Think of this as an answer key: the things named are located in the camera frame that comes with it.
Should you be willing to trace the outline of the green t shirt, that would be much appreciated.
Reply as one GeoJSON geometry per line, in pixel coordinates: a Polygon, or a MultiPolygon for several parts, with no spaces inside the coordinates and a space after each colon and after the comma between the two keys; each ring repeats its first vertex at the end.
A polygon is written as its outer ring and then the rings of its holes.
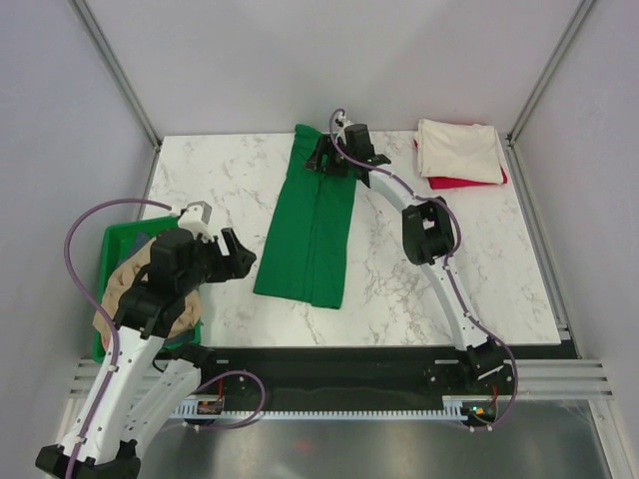
{"type": "Polygon", "coordinates": [[[295,127],[289,166],[267,234],[254,293],[341,308],[355,178],[310,171],[321,137],[295,127]]]}

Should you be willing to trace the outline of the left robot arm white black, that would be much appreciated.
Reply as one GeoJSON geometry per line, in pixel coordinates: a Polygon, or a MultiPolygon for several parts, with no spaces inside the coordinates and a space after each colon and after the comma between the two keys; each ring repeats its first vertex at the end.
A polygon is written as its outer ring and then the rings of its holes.
{"type": "Polygon", "coordinates": [[[256,255],[231,228],[219,237],[185,229],[156,237],[150,260],[122,294],[107,355],[73,428],[43,447],[38,469],[54,478],[135,478],[148,445],[189,395],[219,381],[211,349],[187,344],[140,402],[136,391],[163,348],[186,298],[205,283],[248,275],[256,255]]]}

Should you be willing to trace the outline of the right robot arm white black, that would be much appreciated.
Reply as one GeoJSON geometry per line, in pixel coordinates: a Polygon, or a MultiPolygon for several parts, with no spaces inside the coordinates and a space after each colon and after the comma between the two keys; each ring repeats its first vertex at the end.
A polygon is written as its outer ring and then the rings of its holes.
{"type": "Polygon", "coordinates": [[[367,125],[346,119],[342,110],[329,121],[305,168],[328,176],[352,176],[384,197],[401,215],[405,256],[420,267],[432,286],[447,319],[459,366],[457,380],[476,393],[504,382],[497,390],[514,393],[518,386],[512,351],[495,333],[478,321],[466,293],[454,256],[461,246],[459,221],[442,197],[424,197],[397,174],[391,160],[378,153],[367,125]]]}

